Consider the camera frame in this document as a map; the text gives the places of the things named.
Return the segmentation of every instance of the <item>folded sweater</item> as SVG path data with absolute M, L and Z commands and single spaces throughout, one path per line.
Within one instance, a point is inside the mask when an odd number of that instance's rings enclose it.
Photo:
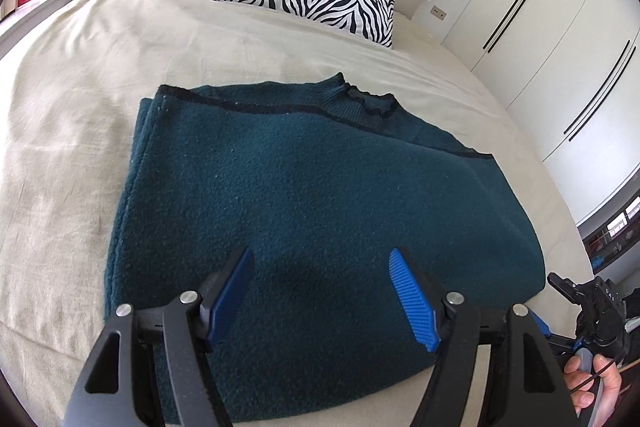
M 545 283 L 534 230 L 493 157 L 341 74 L 161 86 L 140 104 L 107 315 L 196 289 L 236 246 L 255 253 L 255 280 L 209 357 L 234 422 L 340 405 L 433 363 L 389 280 L 395 247 L 487 307 Z M 165 420 L 176 422 L 156 358 Z

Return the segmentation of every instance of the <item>electrical outlet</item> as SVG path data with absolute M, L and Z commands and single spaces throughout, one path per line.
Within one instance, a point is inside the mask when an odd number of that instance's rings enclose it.
M 431 8 L 431 15 L 435 15 L 438 19 L 440 19 L 441 21 L 444 20 L 444 17 L 447 16 L 446 13 L 444 13 L 440 8 L 438 8 L 437 6 L 434 6 L 433 8 Z

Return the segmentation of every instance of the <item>blue gripper pad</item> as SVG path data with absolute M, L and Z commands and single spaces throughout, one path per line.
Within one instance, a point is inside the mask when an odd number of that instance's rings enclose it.
M 430 353 L 435 353 L 440 345 L 435 311 L 397 248 L 389 254 L 389 275 L 411 324 L 415 340 L 424 344 Z
M 254 254 L 247 249 L 226 280 L 225 286 L 220 292 L 220 297 L 211 307 L 209 331 L 206 336 L 206 343 L 209 347 L 213 347 L 215 344 L 225 340 L 229 334 L 231 325 L 236 320 L 238 310 L 249 289 L 249 284 L 254 278 L 254 272 Z
M 533 317 L 533 320 L 535 320 L 536 324 L 538 325 L 538 328 L 540 328 L 540 333 L 545 335 L 546 338 L 549 338 L 551 336 L 551 330 L 549 329 L 549 326 L 547 325 L 547 323 L 544 320 L 542 320 L 540 317 L 538 317 L 533 312 L 533 310 L 529 309 L 529 311 L 531 312 L 531 316 Z

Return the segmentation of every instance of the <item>beige bedsheet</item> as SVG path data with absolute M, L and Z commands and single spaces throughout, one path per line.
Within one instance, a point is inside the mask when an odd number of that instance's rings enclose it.
M 313 82 L 342 71 L 361 89 L 392 92 L 408 111 L 494 154 L 548 271 L 592 277 L 571 215 L 522 134 L 407 19 L 396 19 L 394 50 L 285 13 L 209 0 L 78 0 L 38 31 L 15 75 L 6 60 L 0 68 L 0 109 L 10 100 L 0 114 L 0 367 L 43 427 L 59 425 L 102 328 L 102 272 L 138 101 L 159 84 Z M 530 305 L 554 330 L 572 333 L 576 309 L 553 290 Z M 429 374 L 264 425 L 409 425 Z M 472 393 L 470 403 L 480 400 Z

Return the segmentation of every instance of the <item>finger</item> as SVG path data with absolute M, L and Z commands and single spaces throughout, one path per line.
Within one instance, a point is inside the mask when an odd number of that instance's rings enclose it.
M 575 373 L 580 369 L 580 357 L 571 357 L 564 366 L 564 373 Z
M 610 361 L 602 355 L 596 355 L 593 357 L 593 368 L 596 371 L 601 371 L 609 362 Z M 613 410 L 616 408 L 618 394 L 622 386 L 622 376 L 615 364 L 611 364 L 611 366 L 602 373 L 601 378 L 603 384 L 602 396 L 600 397 L 600 405 L 598 406 L 596 418 L 593 423 L 594 427 L 602 427 L 609 416 L 611 416 Z
M 566 384 L 568 389 L 574 389 L 578 387 L 582 382 L 589 380 L 591 375 L 589 373 L 585 373 L 584 371 L 575 371 L 569 375 L 562 375 L 564 378 L 564 383 Z M 584 386 L 580 388 L 580 391 L 588 391 L 593 386 L 593 380 L 589 383 L 586 383 Z
M 604 367 L 610 362 L 609 359 L 606 359 L 602 355 L 596 355 L 593 357 L 593 368 L 598 371 L 602 371 Z M 622 386 L 622 375 L 618 371 L 618 368 L 614 363 L 612 363 L 607 370 L 604 371 L 600 378 L 604 382 L 604 389 L 615 389 L 616 394 L 620 391 L 620 387 Z
M 588 391 L 576 391 L 571 395 L 571 402 L 574 404 L 574 407 L 580 409 L 590 406 L 594 399 L 595 395 Z

